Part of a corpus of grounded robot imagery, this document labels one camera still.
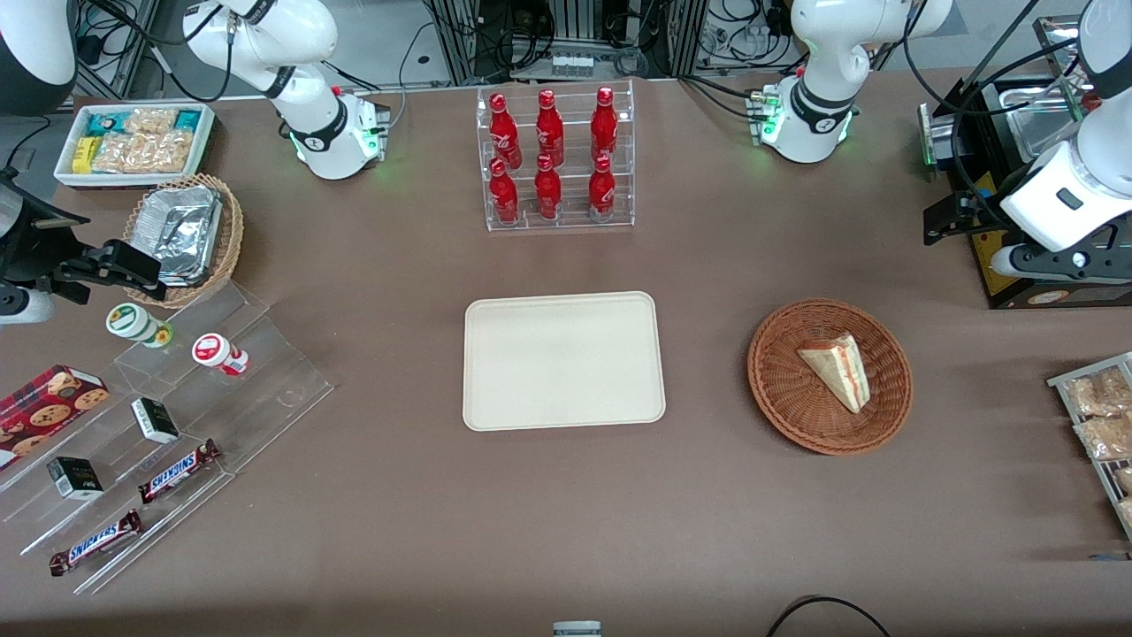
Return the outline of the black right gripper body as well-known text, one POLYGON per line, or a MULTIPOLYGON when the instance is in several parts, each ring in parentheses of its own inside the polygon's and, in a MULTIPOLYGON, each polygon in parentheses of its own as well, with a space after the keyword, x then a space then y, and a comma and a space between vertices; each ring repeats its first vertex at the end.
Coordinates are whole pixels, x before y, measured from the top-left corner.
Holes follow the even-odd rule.
POLYGON ((33 282, 52 274, 62 262, 82 257, 88 246, 74 236, 75 226, 91 219, 59 209, 1 177, 3 236, 1 274, 12 283, 33 282))

